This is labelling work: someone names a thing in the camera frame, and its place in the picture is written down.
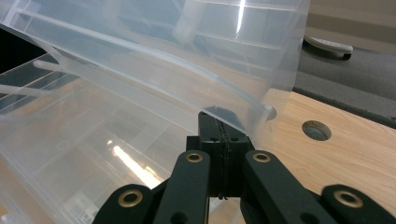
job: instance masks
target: wooden surface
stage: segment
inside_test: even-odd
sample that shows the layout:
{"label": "wooden surface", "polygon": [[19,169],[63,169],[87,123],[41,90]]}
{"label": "wooden surface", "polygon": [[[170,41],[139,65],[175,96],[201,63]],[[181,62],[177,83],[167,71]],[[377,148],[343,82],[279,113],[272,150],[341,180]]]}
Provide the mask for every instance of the wooden surface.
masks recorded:
{"label": "wooden surface", "polygon": [[[326,124],[332,137],[307,137],[308,120]],[[396,130],[293,92],[271,151],[306,188],[320,193],[327,185],[348,185],[396,215]]]}

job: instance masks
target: clear plastic bin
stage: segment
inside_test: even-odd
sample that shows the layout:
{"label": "clear plastic bin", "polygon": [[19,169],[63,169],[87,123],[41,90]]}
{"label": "clear plastic bin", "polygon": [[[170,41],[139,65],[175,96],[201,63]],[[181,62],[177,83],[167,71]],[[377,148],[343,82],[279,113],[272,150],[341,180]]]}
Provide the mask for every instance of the clear plastic bin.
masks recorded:
{"label": "clear plastic bin", "polygon": [[[81,77],[36,68],[43,60],[53,61],[45,55],[4,74],[42,78],[0,99],[0,223],[89,224],[114,190],[170,176],[197,133]],[[224,205],[211,204],[218,218]]]}
{"label": "clear plastic bin", "polygon": [[196,135],[200,111],[266,148],[295,79],[308,5],[0,0],[2,27],[49,54],[4,74],[42,78],[0,86],[0,203],[9,212],[0,223],[86,224],[115,189],[155,187]]}
{"label": "clear plastic bin", "polygon": [[31,37],[62,69],[78,74],[60,55],[78,57],[228,122],[216,109],[226,108],[240,120],[230,124],[254,138],[269,117],[265,94],[293,84],[309,1],[0,4],[0,22]]}

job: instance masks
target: screw hole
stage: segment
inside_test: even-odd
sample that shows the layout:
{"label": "screw hole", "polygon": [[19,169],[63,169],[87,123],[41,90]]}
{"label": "screw hole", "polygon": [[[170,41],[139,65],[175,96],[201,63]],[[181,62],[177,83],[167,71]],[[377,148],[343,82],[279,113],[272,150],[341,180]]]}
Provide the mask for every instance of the screw hole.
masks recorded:
{"label": "screw hole", "polygon": [[305,224],[319,224],[318,218],[309,213],[302,213],[300,219]]}
{"label": "screw hole", "polygon": [[191,153],[187,155],[187,161],[189,162],[198,162],[201,161],[203,157],[198,153]]}
{"label": "screw hole", "polygon": [[334,198],[341,204],[352,207],[360,208],[363,207],[363,200],[355,194],[346,190],[337,190],[334,193]]}
{"label": "screw hole", "polygon": [[332,137],[330,128],[316,120],[305,122],[303,124],[303,132],[306,136],[317,141],[326,141]]}
{"label": "screw hole", "polygon": [[271,158],[269,156],[267,156],[264,153],[256,153],[253,155],[253,159],[255,161],[259,161],[259,162],[268,162],[269,160],[271,160]]}
{"label": "screw hole", "polygon": [[174,213],[171,217],[172,224],[186,224],[187,216],[183,213]]}
{"label": "screw hole", "polygon": [[143,200],[140,190],[131,189],[123,192],[119,197],[119,205],[122,207],[134,207]]}
{"label": "screw hole", "polygon": [[350,196],[349,194],[341,194],[341,198],[343,198],[345,201],[349,202],[349,203],[355,203],[356,199],[352,196]]}

